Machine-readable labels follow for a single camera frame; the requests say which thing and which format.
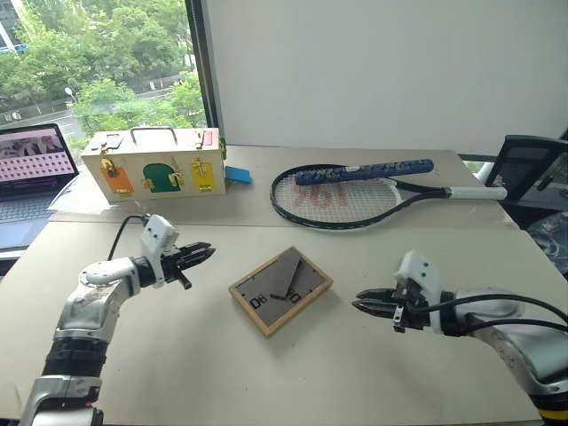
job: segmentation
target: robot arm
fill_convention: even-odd
[[[177,248],[177,237],[166,219],[153,215],[141,237],[143,256],[97,262],[80,272],[20,426],[102,424],[103,414],[92,403],[99,397],[100,372],[121,305],[151,285],[180,280],[185,289],[190,288],[182,271],[215,251],[205,242]]]
[[[518,323],[492,325],[496,320],[531,322],[542,318],[525,309],[525,304],[507,300],[508,296],[523,298],[507,291],[490,288],[442,291],[438,268],[416,251],[405,254],[394,276],[397,281],[394,289],[365,290],[357,295],[353,305],[365,313],[392,319],[397,332],[431,327],[435,333],[469,335],[482,340],[499,353],[545,423],[566,424],[568,334],[565,331]],[[453,302],[471,296],[485,300]]]

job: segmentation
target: gray clock face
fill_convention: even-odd
[[[267,327],[326,281],[318,271],[300,259],[287,298],[274,298],[270,296],[276,281],[273,273],[276,268],[273,267],[274,264],[269,265],[236,288]]]

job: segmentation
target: white wall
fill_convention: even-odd
[[[567,0],[205,0],[238,145],[449,148],[568,126]]]

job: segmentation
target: wooden lock box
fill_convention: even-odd
[[[225,193],[218,129],[100,131],[81,157],[108,201]]]

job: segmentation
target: black cable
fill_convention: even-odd
[[[443,302],[441,304],[433,304],[432,306],[424,306],[423,308],[416,308],[416,307],[412,306],[411,304],[406,304],[406,308],[411,313],[428,313],[428,312],[439,311],[439,310],[444,309],[444,308],[450,308],[450,307],[453,307],[453,306],[457,306],[458,304],[470,304],[472,302],[481,302],[481,301],[484,301],[484,300],[516,300],[518,302],[525,302],[527,304],[536,304],[537,306],[540,306],[541,308],[547,309],[547,310],[555,313],[564,322],[568,323],[568,315],[566,315],[564,312],[560,311],[558,308],[556,308],[552,304],[547,304],[546,302],[542,302],[539,299],[533,299],[532,297],[510,295],[510,294],[507,294],[507,293],[499,293],[499,294],[494,294],[494,295],[487,294],[487,295],[467,296],[467,297],[462,297],[462,298],[459,298],[459,299],[454,299],[454,300],[450,300],[450,301],[447,301],[447,302]]]
[[[476,324],[475,326],[469,326],[465,330],[464,333],[473,333],[474,331],[478,331],[482,328],[492,327],[492,326],[505,326],[509,324],[524,324],[527,326],[540,326],[540,327],[548,327],[553,328],[555,330],[564,331],[568,333],[568,327],[563,326],[561,324],[556,324],[555,322],[550,321],[541,321],[540,319],[496,319],[494,321],[487,321],[482,324]]]
[[[143,224],[145,224],[147,222],[147,217],[142,216],[142,215],[127,216],[122,221],[121,227],[118,228],[118,232],[116,233],[116,237],[114,237],[113,246],[110,248],[110,253],[108,254],[108,258],[106,260],[113,260],[113,254],[114,254],[114,250],[116,249],[116,244],[118,244],[118,240],[120,240],[120,238],[121,238],[122,231],[124,231],[124,226],[126,226],[126,224],[128,224],[129,220],[131,220],[131,219],[140,219]]]

